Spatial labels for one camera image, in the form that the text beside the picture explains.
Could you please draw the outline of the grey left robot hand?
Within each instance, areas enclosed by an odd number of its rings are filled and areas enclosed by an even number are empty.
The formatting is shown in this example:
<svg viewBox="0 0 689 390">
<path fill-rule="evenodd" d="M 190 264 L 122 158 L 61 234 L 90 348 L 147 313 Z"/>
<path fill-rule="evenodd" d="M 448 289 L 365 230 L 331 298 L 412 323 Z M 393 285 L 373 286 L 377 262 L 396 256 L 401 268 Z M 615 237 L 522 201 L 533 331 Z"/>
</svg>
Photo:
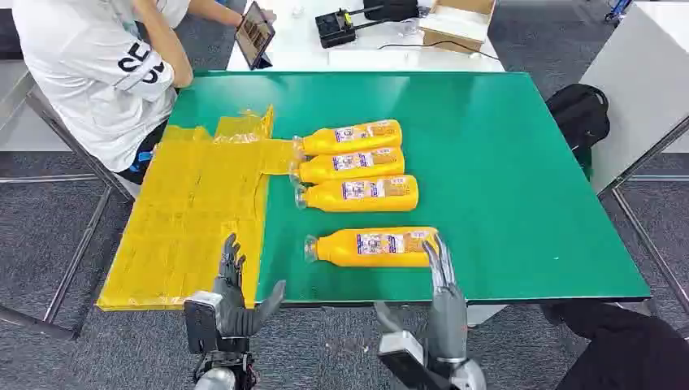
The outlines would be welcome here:
<svg viewBox="0 0 689 390">
<path fill-rule="evenodd" d="M 246 256 L 239 255 L 240 247 L 236 234 L 231 233 L 224 241 L 219 274 L 214 279 L 212 289 L 213 293 L 222 297 L 217 309 L 216 327 L 223 337 L 251 337 L 256 334 L 279 310 L 286 290 L 286 281 L 279 280 L 271 295 L 257 308 L 246 308 L 241 287 L 242 267 Z"/>
</svg>

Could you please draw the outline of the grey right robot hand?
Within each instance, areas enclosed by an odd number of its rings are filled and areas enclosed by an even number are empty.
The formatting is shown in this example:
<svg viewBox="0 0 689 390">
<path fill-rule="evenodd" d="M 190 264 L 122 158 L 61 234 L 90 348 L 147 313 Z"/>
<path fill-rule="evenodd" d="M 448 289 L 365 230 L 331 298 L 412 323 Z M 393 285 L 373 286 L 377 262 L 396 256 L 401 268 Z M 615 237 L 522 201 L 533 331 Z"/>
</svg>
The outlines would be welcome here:
<svg viewBox="0 0 689 390">
<path fill-rule="evenodd" d="M 383 301 L 374 304 L 384 334 L 378 358 L 387 366 L 454 367 L 467 359 L 466 299 L 457 286 L 451 253 L 435 234 L 422 248 L 431 270 L 432 303 L 428 312 L 426 345 L 421 346 Z"/>
</svg>

